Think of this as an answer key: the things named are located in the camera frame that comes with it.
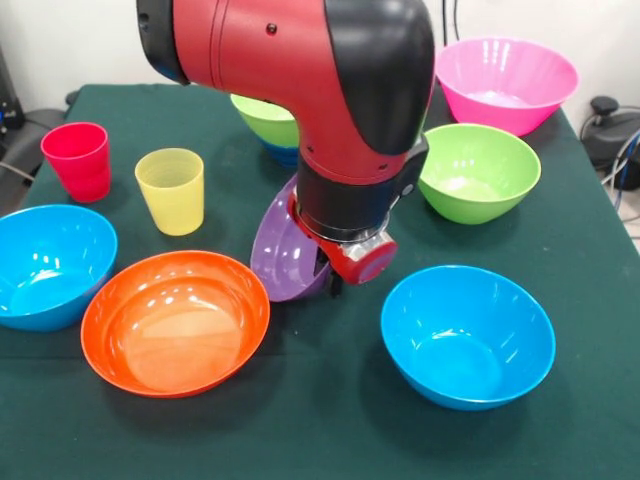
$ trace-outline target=table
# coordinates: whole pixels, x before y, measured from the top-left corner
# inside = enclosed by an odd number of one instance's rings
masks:
[[[67,120],[110,133],[113,191],[91,208],[117,228],[118,270],[187,248],[247,263],[262,214],[292,174],[227,96],[200,87],[90,85]],[[425,128],[447,122],[436,91]],[[274,305],[256,356],[203,395],[151,400],[111,387],[85,363],[77,327],[0,329],[0,479],[638,478],[638,254],[564,115],[525,140],[543,173],[520,206],[468,227],[420,194],[404,199],[390,223],[400,251],[388,271],[338,299]],[[206,220],[182,238],[153,226],[133,176],[140,157],[167,146],[191,148],[206,165]],[[71,200],[44,166],[27,203],[56,202]],[[547,310],[557,360],[527,397],[448,411],[394,368],[379,333],[385,296],[444,263],[497,271]]]

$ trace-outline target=bowl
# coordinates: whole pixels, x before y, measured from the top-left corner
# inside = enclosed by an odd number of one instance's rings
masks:
[[[421,395],[455,410],[487,410],[547,376],[553,327],[522,287],[488,270],[446,265],[402,280],[382,309],[382,337]]]
[[[285,166],[298,160],[298,124],[288,110],[273,103],[232,94],[231,103],[266,150]]]
[[[118,237],[84,207],[45,205],[0,218],[0,325],[36,332],[79,322],[111,276]]]
[[[251,269],[264,284],[272,302],[286,302],[319,293],[331,271],[318,262],[318,244],[295,224],[287,208],[296,186],[294,175],[267,209],[251,251]]]
[[[436,76],[452,115],[517,136],[553,114],[578,88],[576,68],[560,53],[530,41],[485,37],[445,47]]]
[[[494,220],[520,203],[540,180],[536,152],[510,133],[452,124],[426,136],[430,150],[418,187],[431,206],[453,222]]]
[[[262,141],[264,149],[271,158],[285,168],[295,168],[298,166],[298,147],[278,147]]]
[[[81,329],[93,370],[141,396],[186,397],[236,373],[269,324],[256,275],[227,256],[175,251],[114,276],[91,301]]]

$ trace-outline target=blue bowl beneath green bowl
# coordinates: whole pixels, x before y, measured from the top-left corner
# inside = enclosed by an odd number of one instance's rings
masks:
[[[294,168],[298,165],[298,147],[278,147],[264,140],[261,142],[269,155],[283,167]]]

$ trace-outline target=yellow cup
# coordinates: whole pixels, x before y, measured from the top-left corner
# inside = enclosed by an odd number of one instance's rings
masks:
[[[165,148],[144,156],[136,180],[162,233],[179,236],[196,231],[204,221],[204,162],[183,148]]]

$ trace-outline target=orange bowl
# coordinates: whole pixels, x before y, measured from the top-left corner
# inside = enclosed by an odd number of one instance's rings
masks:
[[[240,262],[202,251],[144,259],[114,276],[82,320],[93,370],[147,397],[195,395],[233,375],[258,349],[269,297]]]

